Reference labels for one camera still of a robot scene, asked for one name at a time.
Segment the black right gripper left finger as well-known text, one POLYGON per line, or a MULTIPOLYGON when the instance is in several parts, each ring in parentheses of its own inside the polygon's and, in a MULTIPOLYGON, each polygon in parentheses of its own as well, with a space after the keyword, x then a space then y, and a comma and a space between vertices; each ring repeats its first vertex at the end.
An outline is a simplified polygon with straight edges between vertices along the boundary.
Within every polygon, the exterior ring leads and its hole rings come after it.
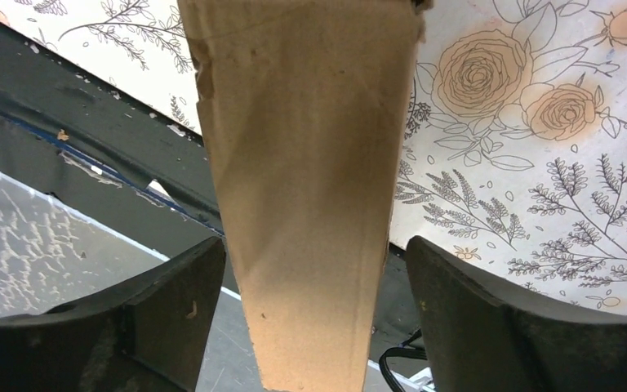
POLYGON ((0 391, 193 391, 225 245, 168 261, 44 314, 0 318, 0 391))

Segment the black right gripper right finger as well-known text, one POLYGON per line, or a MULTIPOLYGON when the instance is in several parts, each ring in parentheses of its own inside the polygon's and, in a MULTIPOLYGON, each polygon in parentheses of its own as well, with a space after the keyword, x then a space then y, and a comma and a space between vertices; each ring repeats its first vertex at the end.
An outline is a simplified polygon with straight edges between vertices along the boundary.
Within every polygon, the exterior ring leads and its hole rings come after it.
POLYGON ((440 391, 627 391, 627 316, 535 293, 425 238, 407 244, 440 391))

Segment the cardboard box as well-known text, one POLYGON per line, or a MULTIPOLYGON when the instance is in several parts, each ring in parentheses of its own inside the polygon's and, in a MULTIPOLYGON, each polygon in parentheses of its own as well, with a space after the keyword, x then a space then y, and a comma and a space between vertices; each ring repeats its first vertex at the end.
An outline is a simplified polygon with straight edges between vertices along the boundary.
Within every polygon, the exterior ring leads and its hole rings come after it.
POLYGON ((262 385, 360 391, 424 20, 411 1, 181 1, 262 385))

